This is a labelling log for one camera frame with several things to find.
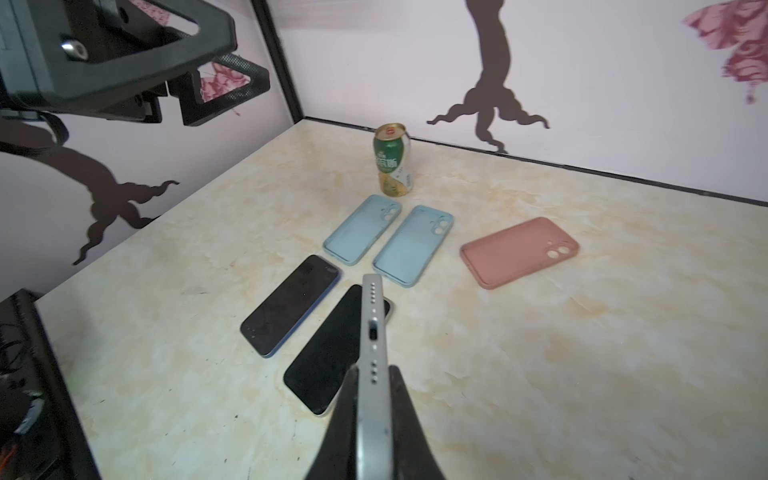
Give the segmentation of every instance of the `smartphone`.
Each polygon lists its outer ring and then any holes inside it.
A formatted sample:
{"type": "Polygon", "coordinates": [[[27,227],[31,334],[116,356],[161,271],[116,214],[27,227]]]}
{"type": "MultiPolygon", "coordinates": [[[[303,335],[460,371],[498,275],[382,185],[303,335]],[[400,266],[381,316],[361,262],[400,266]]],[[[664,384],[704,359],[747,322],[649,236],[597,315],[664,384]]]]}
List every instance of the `smartphone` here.
{"type": "MultiPolygon", "coordinates": [[[[290,364],[283,382],[315,415],[322,415],[360,357],[362,287],[352,285],[290,364]]],[[[392,303],[384,299],[384,321],[392,303]]]]}
{"type": "Polygon", "coordinates": [[[320,300],[341,272],[310,255],[240,325],[248,343],[264,358],[272,356],[320,300]]]}

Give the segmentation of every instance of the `light blue phone case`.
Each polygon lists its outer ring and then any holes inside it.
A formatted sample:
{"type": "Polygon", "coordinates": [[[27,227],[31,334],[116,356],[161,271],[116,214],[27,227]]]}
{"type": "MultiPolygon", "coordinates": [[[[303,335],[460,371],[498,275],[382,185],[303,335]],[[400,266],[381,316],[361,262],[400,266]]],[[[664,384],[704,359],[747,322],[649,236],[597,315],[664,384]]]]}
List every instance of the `light blue phone case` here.
{"type": "Polygon", "coordinates": [[[414,286],[452,226],[453,215],[415,207],[376,255],[373,269],[401,286],[414,286]]]}
{"type": "Polygon", "coordinates": [[[401,209],[392,199],[371,195],[323,242],[323,250],[345,265],[358,263],[401,209]]]}

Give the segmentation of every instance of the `can lid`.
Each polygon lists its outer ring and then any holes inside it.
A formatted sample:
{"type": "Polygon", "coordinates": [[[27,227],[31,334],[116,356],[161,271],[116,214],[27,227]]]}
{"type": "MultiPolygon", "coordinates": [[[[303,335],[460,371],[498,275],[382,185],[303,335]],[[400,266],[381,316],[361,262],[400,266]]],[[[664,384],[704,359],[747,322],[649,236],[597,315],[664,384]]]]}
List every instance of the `can lid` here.
{"type": "Polygon", "coordinates": [[[382,141],[397,140],[406,132],[403,124],[384,124],[376,128],[376,138],[382,141]]]}

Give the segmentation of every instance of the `black wall trim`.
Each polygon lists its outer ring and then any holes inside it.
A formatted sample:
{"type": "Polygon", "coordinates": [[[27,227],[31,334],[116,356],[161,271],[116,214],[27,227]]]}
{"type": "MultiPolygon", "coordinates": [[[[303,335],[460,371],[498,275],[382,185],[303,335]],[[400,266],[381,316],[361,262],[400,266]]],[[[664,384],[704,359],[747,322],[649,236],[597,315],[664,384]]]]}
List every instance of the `black wall trim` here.
{"type": "Polygon", "coordinates": [[[253,11],[256,12],[256,18],[261,27],[261,34],[264,36],[266,49],[269,51],[272,64],[275,66],[277,80],[280,81],[280,86],[283,88],[283,95],[285,95],[290,116],[294,124],[299,123],[304,118],[304,112],[301,110],[299,96],[296,94],[296,88],[293,86],[293,79],[288,69],[288,61],[283,53],[280,37],[277,36],[270,7],[266,4],[266,0],[251,0],[250,3],[253,5],[253,11]]]}
{"type": "MultiPolygon", "coordinates": [[[[370,131],[370,132],[373,132],[373,131],[376,130],[375,128],[361,127],[360,125],[345,124],[345,123],[340,122],[340,121],[325,120],[325,119],[322,119],[322,118],[306,117],[306,119],[307,120],[311,120],[311,121],[318,121],[318,122],[324,123],[324,124],[338,125],[340,127],[355,128],[357,130],[364,130],[364,131],[370,131]]],[[[545,162],[545,161],[541,161],[541,160],[533,160],[532,158],[516,157],[515,155],[498,154],[498,153],[492,152],[492,151],[480,150],[479,148],[462,147],[461,145],[444,144],[444,143],[439,142],[439,141],[427,140],[425,138],[412,137],[412,139],[413,140],[418,140],[418,141],[425,141],[425,142],[427,142],[429,144],[443,145],[445,147],[461,148],[462,150],[475,151],[475,152],[478,152],[480,154],[488,154],[488,155],[495,155],[497,157],[512,158],[514,160],[520,160],[520,161],[528,162],[528,163],[531,163],[531,164],[547,165],[549,167],[557,167],[557,168],[562,168],[562,169],[565,169],[565,170],[573,170],[573,171],[581,172],[583,174],[592,174],[592,175],[599,175],[600,177],[616,178],[618,180],[625,180],[625,181],[628,181],[628,182],[634,182],[636,184],[652,185],[654,187],[668,188],[670,190],[678,190],[678,191],[681,191],[681,192],[687,192],[689,194],[703,195],[705,197],[722,198],[724,200],[732,200],[734,202],[741,202],[742,204],[751,204],[751,205],[758,205],[760,207],[768,207],[768,202],[763,201],[763,200],[754,200],[752,198],[737,197],[735,195],[719,194],[717,192],[710,192],[708,190],[699,190],[697,188],[682,187],[680,185],[673,185],[673,184],[665,184],[664,182],[656,182],[656,181],[653,181],[653,180],[646,180],[644,178],[630,177],[628,175],[612,174],[612,173],[609,173],[609,172],[603,172],[603,171],[599,171],[599,170],[591,170],[589,168],[573,167],[571,165],[563,165],[563,164],[553,164],[553,163],[545,162]]]]}

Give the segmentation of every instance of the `pink phone case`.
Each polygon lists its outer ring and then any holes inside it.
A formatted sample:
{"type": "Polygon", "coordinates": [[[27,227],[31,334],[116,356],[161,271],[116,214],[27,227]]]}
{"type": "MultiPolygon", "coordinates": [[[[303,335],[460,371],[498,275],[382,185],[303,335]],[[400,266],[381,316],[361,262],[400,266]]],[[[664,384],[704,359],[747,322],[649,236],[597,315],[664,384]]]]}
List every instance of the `pink phone case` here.
{"type": "Polygon", "coordinates": [[[461,255],[480,286],[492,290],[569,259],[578,249],[552,220],[538,217],[469,242],[461,255]]]}

